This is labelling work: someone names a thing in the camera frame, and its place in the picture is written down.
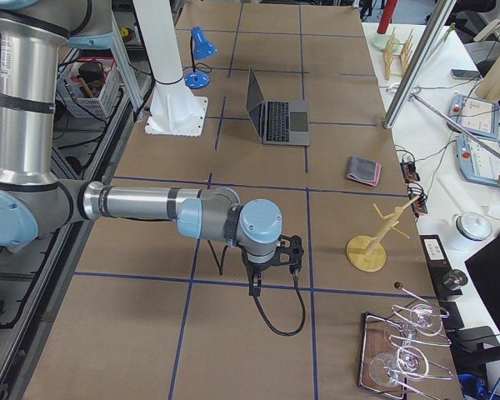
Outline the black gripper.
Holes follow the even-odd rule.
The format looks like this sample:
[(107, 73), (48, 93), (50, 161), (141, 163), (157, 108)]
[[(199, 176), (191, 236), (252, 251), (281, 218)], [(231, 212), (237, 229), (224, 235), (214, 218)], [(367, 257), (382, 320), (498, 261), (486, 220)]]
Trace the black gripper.
[(249, 295), (259, 297), (262, 290), (263, 272), (272, 264), (273, 253), (264, 256), (255, 256), (242, 249), (242, 261), (247, 271), (247, 279), (249, 283)]

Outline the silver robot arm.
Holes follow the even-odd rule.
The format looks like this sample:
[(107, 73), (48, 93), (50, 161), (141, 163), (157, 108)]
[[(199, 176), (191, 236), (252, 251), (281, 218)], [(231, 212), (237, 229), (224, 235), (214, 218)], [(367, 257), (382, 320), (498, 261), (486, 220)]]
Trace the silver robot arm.
[(0, 1), (0, 246), (99, 218), (170, 221), (190, 238), (240, 248), (249, 285), (280, 263), (282, 214), (229, 188), (113, 187), (51, 171), (58, 52), (113, 42), (108, 1)]

